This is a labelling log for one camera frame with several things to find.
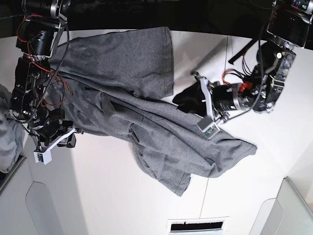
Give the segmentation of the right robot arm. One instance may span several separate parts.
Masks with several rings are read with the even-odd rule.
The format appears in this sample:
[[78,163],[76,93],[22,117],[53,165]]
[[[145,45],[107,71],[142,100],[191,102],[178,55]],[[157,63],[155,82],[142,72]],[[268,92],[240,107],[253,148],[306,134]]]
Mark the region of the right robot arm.
[[69,89],[58,75],[60,65],[51,68],[49,58],[55,53],[64,31],[68,31],[69,0],[23,0],[24,18],[17,27],[16,47],[23,55],[15,69],[10,112],[19,124],[26,124],[28,132],[36,138],[40,150],[53,144],[73,148],[79,129],[66,120],[61,109],[63,100],[50,110],[45,96],[53,82],[61,82],[64,92]]

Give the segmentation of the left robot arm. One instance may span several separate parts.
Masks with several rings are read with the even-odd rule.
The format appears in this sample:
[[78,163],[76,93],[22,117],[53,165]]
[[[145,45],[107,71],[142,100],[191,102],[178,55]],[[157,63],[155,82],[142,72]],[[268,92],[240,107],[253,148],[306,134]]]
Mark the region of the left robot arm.
[[185,113],[228,121],[230,111],[269,113],[275,106],[294,63],[295,47],[304,48],[313,21],[311,0],[275,0],[271,16],[257,38],[229,59],[242,58],[242,71],[229,68],[222,82],[191,71],[196,82],[173,99]]

